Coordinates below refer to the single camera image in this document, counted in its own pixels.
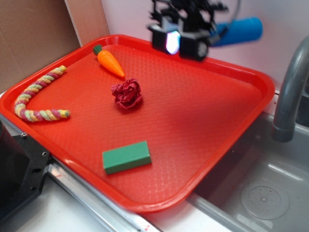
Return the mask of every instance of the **multicolored rope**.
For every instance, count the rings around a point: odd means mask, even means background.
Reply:
[[[18,117],[29,122],[56,121],[70,116],[69,110],[27,110],[26,105],[42,88],[48,86],[52,81],[60,78],[67,68],[61,65],[40,77],[32,85],[28,86],[15,101],[15,113]]]

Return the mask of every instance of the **sink drain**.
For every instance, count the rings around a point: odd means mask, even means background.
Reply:
[[[286,192],[271,181],[254,181],[241,192],[241,203],[252,216],[272,220],[281,217],[289,208]]]

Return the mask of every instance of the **tray rim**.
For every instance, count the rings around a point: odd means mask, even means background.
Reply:
[[[70,163],[70,166],[67,163],[64,163],[68,168],[72,171],[77,173],[81,178],[88,180],[89,176],[91,176],[92,181],[90,182],[96,189],[101,191],[102,193],[106,194],[112,200],[120,204],[121,206],[125,207],[126,209],[135,211],[137,213],[147,213],[147,212],[155,212],[160,211],[162,209],[168,208],[181,200],[184,200],[194,187],[207,175],[207,173],[213,168],[213,166],[224,156],[226,151],[234,144],[231,143],[231,138],[239,138],[246,129],[255,121],[255,119],[260,115],[260,113],[264,110],[264,108],[268,105],[268,103],[272,100],[275,94],[275,87],[273,82],[270,78],[259,71],[255,71],[249,68],[245,68],[239,65],[231,64],[225,61],[216,60],[213,58],[206,58],[203,62],[197,62],[193,60],[181,59],[178,55],[171,56],[169,54],[164,54],[160,51],[154,50],[151,48],[151,43],[145,40],[137,39],[134,37],[130,37],[127,35],[109,35],[100,37],[85,46],[76,49],[75,51],[69,53],[68,55],[60,58],[59,60],[47,65],[46,67],[42,68],[41,70],[37,71],[36,73],[30,75],[29,77],[25,78],[18,84],[14,85],[13,87],[9,88],[0,98],[0,113],[3,114],[8,120],[14,123],[19,129],[25,131],[29,135],[31,135],[34,139],[36,139],[39,143],[43,143],[48,147],[53,147],[52,143],[48,141],[48,139],[44,138],[40,134],[37,134],[36,131],[29,126],[24,121],[20,120],[15,114],[8,109],[7,101],[14,102],[17,96],[12,96],[12,92],[22,92],[25,86],[32,84],[33,79],[40,77],[41,75],[46,74],[53,68],[58,67],[59,65],[65,65],[69,67],[80,58],[88,55],[92,52],[92,47],[98,43],[105,45],[122,45],[130,42],[130,47],[140,50],[142,52],[151,53],[152,55],[160,56],[163,58],[171,59],[176,62],[180,62],[189,66],[193,66],[196,68],[201,68],[208,71],[216,71],[215,73],[221,74],[233,79],[236,73],[238,74],[238,78],[236,80],[243,81],[245,83],[251,84],[257,87],[261,91],[262,100],[259,104],[251,111],[250,114],[247,115],[245,120],[240,124],[240,126],[230,135],[230,137],[219,147],[219,149],[211,156],[209,162],[204,164],[198,171],[197,174],[192,176],[191,179],[181,188],[178,193],[174,196],[167,198],[166,200],[159,202],[159,203],[138,203],[128,199],[126,196],[123,195],[118,189],[110,185],[109,183],[103,181],[102,179],[98,178],[95,175],[84,168],[81,168],[78,164]],[[250,81],[247,81],[245,76],[251,76]],[[54,153],[61,154],[65,152],[62,148],[56,147],[54,149]]]

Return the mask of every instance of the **toy carrot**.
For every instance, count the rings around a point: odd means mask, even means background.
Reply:
[[[124,77],[125,73],[120,66],[118,60],[107,50],[102,50],[101,45],[97,45],[93,48],[93,53],[98,57],[98,62],[112,73]]]

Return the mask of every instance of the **screw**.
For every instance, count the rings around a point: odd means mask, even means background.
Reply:
[[[27,136],[28,136],[28,134],[27,134],[26,132],[22,132],[22,133],[20,134],[20,136],[23,137],[24,139],[26,139]]]

